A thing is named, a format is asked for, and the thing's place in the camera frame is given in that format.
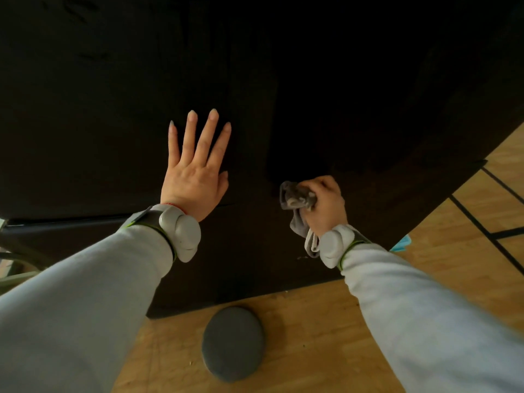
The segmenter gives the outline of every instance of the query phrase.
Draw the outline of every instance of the gray stool seat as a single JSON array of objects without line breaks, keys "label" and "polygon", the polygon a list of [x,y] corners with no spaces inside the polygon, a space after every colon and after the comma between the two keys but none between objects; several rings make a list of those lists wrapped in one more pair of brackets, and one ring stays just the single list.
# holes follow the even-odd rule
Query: gray stool seat
[{"label": "gray stool seat", "polygon": [[264,329],[251,311],[232,306],[220,310],[206,326],[202,357],[207,369],[225,382],[255,372],[264,355]]}]

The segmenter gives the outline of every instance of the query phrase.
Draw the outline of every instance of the wooden floor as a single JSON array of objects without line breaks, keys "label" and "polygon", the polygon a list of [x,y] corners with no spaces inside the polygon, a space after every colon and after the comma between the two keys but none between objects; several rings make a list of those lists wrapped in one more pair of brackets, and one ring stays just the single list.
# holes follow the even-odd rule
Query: wooden floor
[{"label": "wooden floor", "polygon": [[[524,125],[489,156],[485,168],[524,197]],[[524,276],[509,260],[524,265],[524,234],[495,239],[524,226],[524,204],[488,172],[479,171],[454,195],[469,218],[446,200],[410,233],[413,244],[400,255],[524,332]],[[267,335],[264,361],[252,376],[228,385],[202,362],[202,334],[213,314],[227,306],[221,305],[146,320],[113,391],[403,391],[343,281],[240,303],[260,317]]]}]

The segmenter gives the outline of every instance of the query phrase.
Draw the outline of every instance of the person's left hand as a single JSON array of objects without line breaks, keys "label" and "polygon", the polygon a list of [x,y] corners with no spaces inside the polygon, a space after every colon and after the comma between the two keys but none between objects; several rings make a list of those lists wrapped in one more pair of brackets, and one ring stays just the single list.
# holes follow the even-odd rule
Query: person's left hand
[{"label": "person's left hand", "polygon": [[229,186],[227,171],[219,175],[219,170],[231,136],[231,124],[224,125],[208,159],[219,114],[215,109],[209,113],[195,151],[197,118],[194,111],[187,115],[182,155],[177,129],[173,121],[169,125],[169,161],[160,202],[178,205],[200,222],[219,204]]}]

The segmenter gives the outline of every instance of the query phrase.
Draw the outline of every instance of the blue object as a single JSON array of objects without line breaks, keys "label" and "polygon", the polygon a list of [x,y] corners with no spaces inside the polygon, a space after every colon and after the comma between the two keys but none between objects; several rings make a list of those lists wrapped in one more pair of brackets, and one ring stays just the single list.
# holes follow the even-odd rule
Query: blue object
[{"label": "blue object", "polygon": [[391,249],[392,252],[401,252],[405,251],[406,247],[411,244],[411,237],[409,237],[409,234],[405,235],[402,240],[400,240],[397,244],[393,246]]}]

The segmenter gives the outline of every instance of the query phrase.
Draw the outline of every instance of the white sleeve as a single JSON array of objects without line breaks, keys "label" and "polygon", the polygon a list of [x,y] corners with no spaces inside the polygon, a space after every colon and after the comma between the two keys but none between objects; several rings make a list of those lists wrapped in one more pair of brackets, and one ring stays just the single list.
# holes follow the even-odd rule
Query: white sleeve
[{"label": "white sleeve", "polygon": [[1,296],[1,390],[110,392],[171,265],[158,232],[131,226]]},{"label": "white sleeve", "polygon": [[377,244],[342,275],[407,392],[523,392],[524,341],[496,318]]}]

